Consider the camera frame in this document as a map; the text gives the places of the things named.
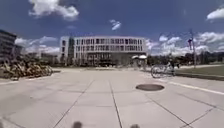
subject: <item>manhole cover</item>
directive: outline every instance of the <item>manhole cover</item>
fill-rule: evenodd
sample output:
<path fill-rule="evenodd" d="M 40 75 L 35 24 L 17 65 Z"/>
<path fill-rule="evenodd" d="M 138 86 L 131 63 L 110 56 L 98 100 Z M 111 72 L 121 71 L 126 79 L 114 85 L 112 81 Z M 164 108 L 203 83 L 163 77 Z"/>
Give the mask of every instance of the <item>manhole cover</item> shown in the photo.
<path fill-rule="evenodd" d="M 136 86 L 136 89 L 144 91 L 159 91 L 164 89 L 164 86 L 158 84 L 140 84 Z"/>

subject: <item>modern building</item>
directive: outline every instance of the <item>modern building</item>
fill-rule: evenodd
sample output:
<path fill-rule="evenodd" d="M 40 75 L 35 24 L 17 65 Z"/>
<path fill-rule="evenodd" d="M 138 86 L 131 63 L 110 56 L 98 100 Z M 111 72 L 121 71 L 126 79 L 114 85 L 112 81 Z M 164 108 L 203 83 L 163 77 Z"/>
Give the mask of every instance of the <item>modern building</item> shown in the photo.
<path fill-rule="evenodd" d="M 22 50 L 23 50 L 22 46 L 15 44 L 12 49 L 13 58 L 16 59 L 17 57 L 21 56 Z"/>
<path fill-rule="evenodd" d="M 65 65 L 128 65 L 146 55 L 145 38 L 121 36 L 61 37 L 60 62 Z"/>
<path fill-rule="evenodd" d="M 13 58 L 13 48 L 16 35 L 0 29 L 0 59 L 9 60 Z"/>
<path fill-rule="evenodd" d="M 55 64 L 57 61 L 57 55 L 49 54 L 49 53 L 37 53 L 37 52 L 32 52 L 27 54 L 30 58 L 38 58 L 41 61 L 50 63 L 50 64 Z"/>

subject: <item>flagpole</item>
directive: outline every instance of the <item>flagpole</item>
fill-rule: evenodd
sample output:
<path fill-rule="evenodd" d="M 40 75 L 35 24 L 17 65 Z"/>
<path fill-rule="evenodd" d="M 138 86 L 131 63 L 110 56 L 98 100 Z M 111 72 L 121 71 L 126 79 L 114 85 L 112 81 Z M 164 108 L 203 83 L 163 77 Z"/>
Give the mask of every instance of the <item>flagpole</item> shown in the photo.
<path fill-rule="evenodd" d="M 197 56 L 196 56 L 196 49 L 195 49 L 195 43 L 194 43 L 194 33 L 192 29 L 190 29 L 191 39 L 192 39 L 192 46 L 193 46 L 193 54 L 194 54 L 194 68 L 196 68 L 197 63 Z"/>

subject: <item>paved plaza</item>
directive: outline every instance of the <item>paved plaza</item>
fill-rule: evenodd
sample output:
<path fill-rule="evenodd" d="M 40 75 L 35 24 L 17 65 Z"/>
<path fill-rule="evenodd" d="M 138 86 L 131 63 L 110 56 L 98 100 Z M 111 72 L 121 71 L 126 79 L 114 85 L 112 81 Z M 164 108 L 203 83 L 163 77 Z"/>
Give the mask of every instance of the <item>paved plaza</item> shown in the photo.
<path fill-rule="evenodd" d="M 139 84 L 165 88 L 142 91 Z M 81 69 L 0 79 L 0 120 L 0 128 L 223 128 L 224 82 Z"/>

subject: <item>sky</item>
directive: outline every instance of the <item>sky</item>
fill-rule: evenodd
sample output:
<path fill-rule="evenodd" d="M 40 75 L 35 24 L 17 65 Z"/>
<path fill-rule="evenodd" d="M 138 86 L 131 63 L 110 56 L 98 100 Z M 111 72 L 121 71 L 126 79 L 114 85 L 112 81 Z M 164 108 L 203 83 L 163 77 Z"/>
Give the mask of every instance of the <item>sky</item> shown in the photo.
<path fill-rule="evenodd" d="M 137 36 L 152 55 L 224 51 L 224 0 L 1 0 L 0 29 L 28 52 L 59 51 L 61 36 Z"/>

